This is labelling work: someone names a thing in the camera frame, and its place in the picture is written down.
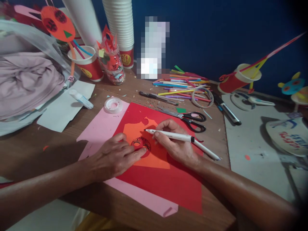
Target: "person's left hand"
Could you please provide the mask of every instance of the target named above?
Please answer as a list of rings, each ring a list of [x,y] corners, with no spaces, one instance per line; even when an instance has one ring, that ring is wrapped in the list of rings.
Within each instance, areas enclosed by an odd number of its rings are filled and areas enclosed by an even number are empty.
[[[119,133],[107,140],[100,150],[85,161],[93,173],[94,181],[101,182],[123,174],[145,154],[146,148],[135,151]]]

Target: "person's right hand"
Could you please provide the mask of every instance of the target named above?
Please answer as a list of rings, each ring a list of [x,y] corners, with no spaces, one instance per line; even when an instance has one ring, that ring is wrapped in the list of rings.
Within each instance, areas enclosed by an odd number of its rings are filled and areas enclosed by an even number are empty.
[[[156,130],[187,134],[187,132],[173,119],[164,120],[157,125]],[[176,161],[187,167],[194,167],[198,164],[199,155],[193,151],[192,145],[189,142],[174,139],[170,140],[166,135],[160,132],[155,132],[153,138],[156,139],[165,149],[167,149],[169,155]]]

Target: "red paper cup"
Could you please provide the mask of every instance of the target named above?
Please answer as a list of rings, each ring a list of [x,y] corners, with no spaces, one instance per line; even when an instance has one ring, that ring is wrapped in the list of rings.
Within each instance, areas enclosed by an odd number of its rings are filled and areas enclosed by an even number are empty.
[[[229,94],[236,89],[239,89],[247,84],[257,81],[261,78],[262,73],[260,71],[257,72],[254,79],[251,79],[256,72],[257,68],[250,68],[244,72],[240,72],[245,67],[250,66],[250,64],[240,64],[238,65],[237,69],[234,71],[236,72],[235,75],[228,76],[224,81],[222,81],[218,85],[218,90],[223,94]]]
[[[127,48],[120,48],[121,60],[125,69],[131,69],[134,66],[134,45]]]
[[[67,53],[67,56],[82,70],[82,72],[93,82],[99,82],[103,79],[104,73],[100,67],[99,60],[96,56],[94,48],[90,46],[81,46],[87,52],[93,54],[92,56],[84,53],[82,50],[81,53],[85,57],[83,59],[81,55],[74,48],[76,53],[76,59],[72,58],[72,51]]]

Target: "wooden table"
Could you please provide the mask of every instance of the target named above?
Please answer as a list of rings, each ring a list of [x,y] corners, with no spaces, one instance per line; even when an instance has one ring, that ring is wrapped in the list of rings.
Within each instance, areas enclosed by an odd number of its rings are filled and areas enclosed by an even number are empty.
[[[76,143],[76,138],[102,109],[107,95],[146,107],[152,104],[153,108],[156,108],[158,101],[139,96],[140,90],[147,93],[165,92],[162,87],[155,87],[150,81],[136,79],[135,74],[128,70],[126,82],[121,86],[111,85],[107,79],[96,83],[91,97],[94,108],[91,110],[82,108],[62,133],[51,131],[34,122],[13,134],[1,137],[0,176],[22,181],[76,162],[86,145],[85,141]],[[176,111],[175,106],[170,104],[160,102],[159,105]],[[179,107],[186,108],[188,112],[198,110],[203,112],[188,100],[180,103]],[[204,144],[210,150],[222,157],[217,164],[230,169],[224,117],[215,105],[206,111],[213,119],[207,118],[204,122],[207,127],[206,132],[196,136],[204,140]],[[62,197],[62,200],[138,230],[187,231],[237,228],[234,208],[206,182],[202,187],[203,215],[180,207],[176,214],[162,218],[104,183],[95,183],[76,190]]]

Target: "orange paper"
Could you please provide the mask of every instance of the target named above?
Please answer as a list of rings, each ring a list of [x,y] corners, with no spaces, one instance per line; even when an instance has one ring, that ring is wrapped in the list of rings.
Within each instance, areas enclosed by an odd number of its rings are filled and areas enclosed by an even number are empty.
[[[72,21],[58,8],[45,6],[41,10],[43,25],[56,39],[71,42],[75,38],[75,28]]]
[[[170,169],[170,164],[167,161],[166,149],[161,145],[155,145],[155,141],[152,139],[153,135],[144,131],[144,129],[156,128],[157,123],[147,117],[145,120],[148,121],[147,125],[144,125],[143,122],[138,124],[125,124],[123,130],[123,133],[127,136],[127,142],[133,145],[135,150],[142,147],[147,149],[147,152],[141,157],[141,160],[137,161],[134,165]]]

